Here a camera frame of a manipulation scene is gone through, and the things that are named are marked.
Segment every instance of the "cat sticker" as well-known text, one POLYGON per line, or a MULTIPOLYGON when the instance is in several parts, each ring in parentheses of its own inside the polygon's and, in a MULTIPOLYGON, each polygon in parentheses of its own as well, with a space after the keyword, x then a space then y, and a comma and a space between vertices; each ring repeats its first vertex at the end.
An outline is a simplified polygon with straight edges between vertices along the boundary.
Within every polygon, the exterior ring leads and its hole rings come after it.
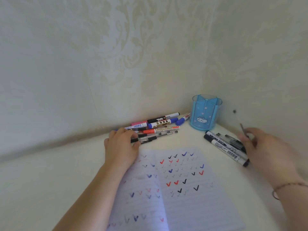
POLYGON ((208 119, 205 119, 204 117, 197 117, 197 121, 198 122, 201 122, 201 123, 207 123, 208 122, 208 119))

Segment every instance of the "barcode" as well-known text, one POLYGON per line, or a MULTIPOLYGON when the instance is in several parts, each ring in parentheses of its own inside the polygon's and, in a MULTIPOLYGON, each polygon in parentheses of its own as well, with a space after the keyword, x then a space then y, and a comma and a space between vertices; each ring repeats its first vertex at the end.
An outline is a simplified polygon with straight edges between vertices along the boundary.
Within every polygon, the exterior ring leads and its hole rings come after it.
POLYGON ((228 151, 227 153, 228 153, 230 156, 234 157, 234 159, 236 159, 236 158, 237 158, 237 155, 233 154, 233 152, 232 152, 232 151, 228 151))

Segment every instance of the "pile of pens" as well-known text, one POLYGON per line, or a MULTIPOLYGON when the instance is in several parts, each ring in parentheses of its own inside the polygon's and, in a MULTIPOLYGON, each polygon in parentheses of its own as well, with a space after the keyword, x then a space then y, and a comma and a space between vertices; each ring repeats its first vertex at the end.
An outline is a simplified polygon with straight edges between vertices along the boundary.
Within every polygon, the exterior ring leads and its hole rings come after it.
POLYGON ((177 116, 179 115, 180 113, 173 113, 147 121, 132 123, 131 126, 125 129, 133 130, 138 133, 138 138, 131 139, 131 143, 137 141, 140 141, 141 144, 149 143, 159 137, 177 133, 180 129, 180 125, 190 117, 190 113, 178 119, 177 116))
POLYGON ((210 131, 206 131, 204 138, 242 166, 249 165, 246 149, 239 140, 229 135, 223 136, 220 133, 215 135, 210 131))

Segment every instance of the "pen holder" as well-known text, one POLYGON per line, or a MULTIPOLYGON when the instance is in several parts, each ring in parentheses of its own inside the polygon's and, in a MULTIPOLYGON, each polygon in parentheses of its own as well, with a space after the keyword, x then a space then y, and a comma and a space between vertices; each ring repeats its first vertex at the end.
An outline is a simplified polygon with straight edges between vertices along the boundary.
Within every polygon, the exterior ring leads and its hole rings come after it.
POLYGON ((222 100, 213 95, 195 95, 190 125, 199 131, 210 131, 215 127, 222 100))

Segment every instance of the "notebook page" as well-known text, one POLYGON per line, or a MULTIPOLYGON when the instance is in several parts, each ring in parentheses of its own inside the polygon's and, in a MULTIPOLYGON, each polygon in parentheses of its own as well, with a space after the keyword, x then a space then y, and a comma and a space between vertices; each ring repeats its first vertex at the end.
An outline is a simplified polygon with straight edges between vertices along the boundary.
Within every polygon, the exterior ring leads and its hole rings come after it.
POLYGON ((152 151, 170 231, 232 231, 244 228, 198 148, 152 151))
POLYGON ((107 230, 168 231, 155 160, 139 153, 117 190, 107 230))

